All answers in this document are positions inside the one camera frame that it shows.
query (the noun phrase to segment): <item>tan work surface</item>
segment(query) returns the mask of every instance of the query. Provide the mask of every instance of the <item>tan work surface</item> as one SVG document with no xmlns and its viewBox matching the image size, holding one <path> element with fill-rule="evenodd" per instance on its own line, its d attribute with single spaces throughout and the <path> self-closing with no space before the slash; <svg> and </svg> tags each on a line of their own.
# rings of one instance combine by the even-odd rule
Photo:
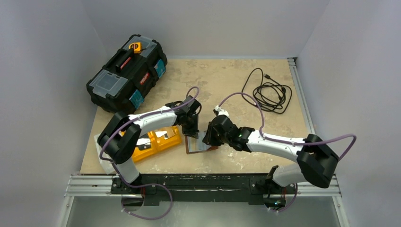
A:
<svg viewBox="0 0 401 227">
<path fill-rule="evenodd" d="M 249 73 L 257 67 L 293 90 L 291 102 L 284 114 L 263 112 L 263 132 L 285 137 L 306 137 L 308 133 L 287 60 L 169 60 L 166 73 L 135 113 L 149 112 L 166 103 L 184 100 L 188 89 L 198 86 L 201 91 L 197 100 L 202 104 L 199 130 L 206 130 L 208 122 L 215 117 L 212 109 L 229 94 L 241 91 Z M 252 94 L 260 81 L 260 71 L 254 72 L 245 92 Z M 266 88 L 263 93 L 277 98 L 269 90 Z M 222 108 L 228 111 L 230 119 L 238 127 L 258 129 L 262 123 L 258 109 L 245 102 L 240 95 L 228 99 Z M 94 136 L 102 132 L 112 115 L 100 107 L 97 108 L 80 171 L 82 174 L 105 173 L 97 157 Z M 184 141 L 183 137 L 182 144 L 137 162 L 138 170 L 141 173 L 266 173 L 272 166 L 292 163 L 270 154 L 235 151 L 228 145 L 214 151 L 188 155 Z"/>
</svg>

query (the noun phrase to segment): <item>black cable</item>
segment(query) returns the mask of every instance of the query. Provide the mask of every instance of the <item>black cable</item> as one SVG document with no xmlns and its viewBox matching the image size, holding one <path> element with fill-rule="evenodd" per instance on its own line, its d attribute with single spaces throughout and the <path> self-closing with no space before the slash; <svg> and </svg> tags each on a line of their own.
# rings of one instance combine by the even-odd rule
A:
<svg viewBox="0 0 401 227">
<path fill-rule="evenodd" d="M 263 111 L 273 112 L 273 113 L 276 113 L 276 114 L 283 114 L 287 110 L 288 104 L 291 101 L 292 89 L 287 85 L 279 84 L 277 81 L 273 80 L 269 75 L 264 74 L 263 70 L 261 68 L 255 68 L 254 70 L 252 70 L 252 72 L 248 76 L 248 79 L 246 79 L 246 82 L 245 82 L 244 86 L 242 87 L 241 92 L 244 92 L 245 86 L 248 83 L 249 78 L 251 77 L 252 73 L 255 72 L 256 70 L 260 70 L 261 71 L 262 80 L 261 80 L 261 84 L 259 86 L 257 86 L 253 90 L 253 92 L 252 92 L 253 97 L 258 102 L 259 106 L 261 107 L 261 109 Z M 273 83 L 271 83 L 271 82 L 263 83 L 263 78 L 267 78 L 267 79 L 273 81 Z M 276 92 L 277 96 L 278 96 L 278 101 L 274 101 L 274 100 L 269 99 L 266 96 L 264 96 L 262 94 L 262 89 L 263 88 L 271 88 L 271 89 L 273 89 Z M 289 93 L 290 93 L 288 101 L 287 101 L 287 89 L 289 90 Z M 246 102 L 248 102 L 249 104 L 253 105 L 254 107 L 257 107 L 257 105 L 255 105 L 252 102 L 248 101 L 244 97 L 244 95 L 241 95 L 241 96 Z"/>
</svg>

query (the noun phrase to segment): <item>toolbox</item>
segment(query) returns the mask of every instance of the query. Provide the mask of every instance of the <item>toolbox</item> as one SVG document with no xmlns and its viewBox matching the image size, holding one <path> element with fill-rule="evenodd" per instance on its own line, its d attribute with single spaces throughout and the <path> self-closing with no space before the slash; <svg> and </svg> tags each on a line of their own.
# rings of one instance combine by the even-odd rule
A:
<svg viewBox="0 0 401 227">
<path fill-rule="evenodd" d="M 87 90 L 92 102 L 105 111 L 133 114 L 166 65 L 166 55 L 156 40 L 132 35 L 87 83 Z"/>
</svg>

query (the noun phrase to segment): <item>gray wall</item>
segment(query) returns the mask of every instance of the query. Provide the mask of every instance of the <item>gray wall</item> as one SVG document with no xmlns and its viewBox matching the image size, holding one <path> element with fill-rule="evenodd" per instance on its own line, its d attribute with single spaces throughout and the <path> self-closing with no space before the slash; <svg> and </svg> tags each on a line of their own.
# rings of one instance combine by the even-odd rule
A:
<svg viewBox="0 0 401 227">
<path fill-rule="evenodd" d="M 354 227 L 399 226 L 400 12 L 398 0 L 331 0 L 297 60 L 317 132 L 358 136 L 337 168 Z"/>
<path fill-rule="evenodd" d="M 1 226 L 55 226 L 105 55 L 79 0 L 0 1 Z"/>
<path fill-rule="evenodd" d="M 83 0 L 112 56 L 131 34 L 170 58 L 298 56 L 329 0 Z"/>
</svg>

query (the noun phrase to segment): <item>metal frame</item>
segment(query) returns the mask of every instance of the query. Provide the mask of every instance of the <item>metal frame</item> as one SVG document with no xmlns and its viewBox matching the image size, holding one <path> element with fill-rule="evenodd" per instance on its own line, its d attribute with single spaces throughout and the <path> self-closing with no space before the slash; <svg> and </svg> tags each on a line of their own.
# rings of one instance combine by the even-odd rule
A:
<svg viewBox="0 0 401 227">
<path fill-rule="evenodd" d="M 85 176 L 70 176 L 67 190 L 64 196 L 67 197 L 134 197 L 140 198 L 141 195 L 135 194 L 110 194 L 112 186 L 112 177 L 114 175 L 85 175 Z M 337 177 L 334 175 L 329 188 L 318 188 L 310 183 L 298 183 L 298 195 L 300 197 L 341 197 L 340 189 L 338 187 Z"/>
<path fill-rule="evenodd" d="M 288 65 L 294 81 L 295 90 L 298 96 L 299 104 L 301 105 L 304 121 L 308 131 L 315 134 L 308 106 L 306 104 L 304 92 L 299 81 L 298 72 L 296 70 L 295 60 L 288 58 Z M 66 192 L 64 194 L 64 202 L 61 211 L 61 216 L 57 226 L 66 227 L 70 216 L 71 207 L 75 197 L 141 197 L 140 195 L 115 195 L 110 194 L 112 186 L 111 175 L 73 175 L 70 177 Z M 300 197 L 332 197 L 335 205 L 335 210 L 341 227 L 349 227 L 348 218 L 342 204 L 340 188 L 337 181 L 337 176 L 334 175 L 329 188 L 322 189 L 311 185 L 310 183 L 298 184 L 298 195 Z"/>
</svg>

